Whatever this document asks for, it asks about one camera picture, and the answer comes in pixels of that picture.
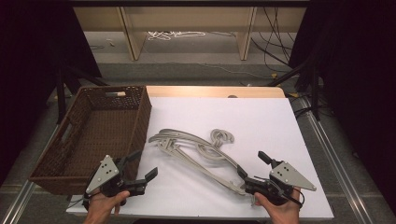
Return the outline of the metal floor rail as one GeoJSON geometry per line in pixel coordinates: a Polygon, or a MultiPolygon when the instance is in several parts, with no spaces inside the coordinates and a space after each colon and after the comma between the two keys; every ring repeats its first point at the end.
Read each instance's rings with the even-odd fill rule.
{"type": "Polygon", "coordinates": [[[0,196],[6,198],[0,224],[18,224],[27,204],[35,192],[35,183],[28,180],[38,160],[47,149],[58,125],[37,128],[26,148],[16,159],[6,183],[0,187],[0,196]]]}
{"type": "Polygon", "coordinates": [[[318,121],[313,112],[313,106],[308,101],[308,99],[304,96],[301,99],[301,105],[304,109],[307,110],[307,116],[313,127],[313,130],[321,144],[321,147],[324,150],[327,160],[329,161],[332,170],[340,184],[344,195],[360,224],[373,224],[373,220],[367,210],[367,206],[365,205],[363,199],[359,195],[357,189],[353,185],[349,175],[347,174],[347,170],[339,159],[328,135],[326,134],[322,124],[318,121]]]}

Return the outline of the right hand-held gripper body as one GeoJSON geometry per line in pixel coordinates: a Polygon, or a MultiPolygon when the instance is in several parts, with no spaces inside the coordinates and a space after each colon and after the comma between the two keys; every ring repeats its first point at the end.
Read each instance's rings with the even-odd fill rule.
{"type": "Polygon", "coordinates": [[[259,192],[274,205],[282,205],[288,201],[303,205],[304,203],[291,196],[295,187],[311,191],[317,190],[313,183],[288,162],[272,160],[270,166],[272,170],[269,172],[268,178],[254,176],[244,180],[246,193],[253,195],[259,192]]]}

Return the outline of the black curtain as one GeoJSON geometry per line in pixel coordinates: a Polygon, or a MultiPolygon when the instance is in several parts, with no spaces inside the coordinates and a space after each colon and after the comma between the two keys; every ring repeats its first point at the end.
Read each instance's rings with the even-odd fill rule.
{"type": "Polygon", "coordinates": [[[57,74],[101,76],[75,10],[57,0],[0,0],[0,185],[26,147],[57,74]]]}
{"type": "Polygon", "coordinates": [[[396,0],[310,0],[294,68],[319,53],[324,91],[350,144],[396,215],[396,0]]]}

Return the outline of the person's right hand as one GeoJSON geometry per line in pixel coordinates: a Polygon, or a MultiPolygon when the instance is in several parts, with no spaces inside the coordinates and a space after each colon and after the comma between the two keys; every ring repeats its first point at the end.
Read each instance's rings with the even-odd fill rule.
{"type": "Polygon", "coordinates": [[[267,211],[273,224],[300,224],[300,206],[297,203],[288,201],[282,205],[274,205],[259,192],[256,192],[254,197],[255,204],[267,211]]]}

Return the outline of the brown wicker basket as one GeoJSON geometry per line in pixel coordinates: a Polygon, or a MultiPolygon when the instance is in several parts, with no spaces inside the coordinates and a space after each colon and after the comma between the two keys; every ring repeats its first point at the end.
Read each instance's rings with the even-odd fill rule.
{"type": "Polygon", "coordinates": [[[55,195],[82,194],[106,155],[144,148],[150,112],[144,86],[81,88],[29,180],[55,195]]]}

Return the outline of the person's left hand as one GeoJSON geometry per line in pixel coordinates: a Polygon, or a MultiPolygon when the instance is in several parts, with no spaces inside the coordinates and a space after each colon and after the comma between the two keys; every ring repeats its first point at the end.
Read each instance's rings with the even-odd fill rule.
{"type": "Polygon", "coordinates": [[[113,197],[107,197],[102,192],[94,193],[90,198],[88,214],[83,224],[107,224],[111,214],[119,214],[120,204],[129,196],[130,192],[127,190],[113,197]]]}

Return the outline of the white table board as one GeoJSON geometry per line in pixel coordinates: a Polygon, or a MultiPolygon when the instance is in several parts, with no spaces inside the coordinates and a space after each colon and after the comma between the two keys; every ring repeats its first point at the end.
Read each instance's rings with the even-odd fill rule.
{"type": "MultiPolygon", "coordinates": [[[[258,156],[263,151],[278,161],[289,162],[315,190],[304,192],[303,220],[326,220],[332,209],[318,179],[301,131],[286,98],[153,97],[148,135],[162,129],[181,130],[205,140],[214,129],[231,133],[233,142],[222,146],[250,176],[267,177],[270,166],[258,156]]],[[[147,142],[138,174],[152,168],[158,175],[142,196],[128,199],[124,217],[213,220],[266,219],[263,208],[250,196],[238,195],[210,177],[191,169],[147,142]]]]}

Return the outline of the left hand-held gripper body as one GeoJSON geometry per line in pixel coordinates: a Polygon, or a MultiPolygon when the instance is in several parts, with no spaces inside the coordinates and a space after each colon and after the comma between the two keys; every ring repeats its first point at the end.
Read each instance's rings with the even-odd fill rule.
{"type": "Polygon", "coordinates": [[[124,168],[124,158],[113,159],[109,155],[101,160],[97,169],[89,178],[85,193],[89,196],[98,189],[107,197],[116,196],[122,191],[129,191],[130,196],[144,195],[146,186],[139,186],[140,180],[128,180],[124,168]]]}

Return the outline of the light wooden desk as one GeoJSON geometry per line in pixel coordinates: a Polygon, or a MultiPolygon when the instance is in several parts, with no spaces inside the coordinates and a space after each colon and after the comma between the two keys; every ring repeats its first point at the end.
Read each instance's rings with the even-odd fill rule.
{"type": "Polygon", "coordinates": [[[248,58],[251,34],[296,33],[303,7],[75,7],[85,32],[124,33],[130,58],[139,59],[148,32],[235,32],[241,60],[248,58]]]}

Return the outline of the light wooden table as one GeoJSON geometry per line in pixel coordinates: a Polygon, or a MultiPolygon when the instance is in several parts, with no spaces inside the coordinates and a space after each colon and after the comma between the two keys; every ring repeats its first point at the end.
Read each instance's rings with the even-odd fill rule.
{"type": "Polygon", "coordinates": [[[147,86],[150,97],[284,98],[278,87],[147,86]]]}

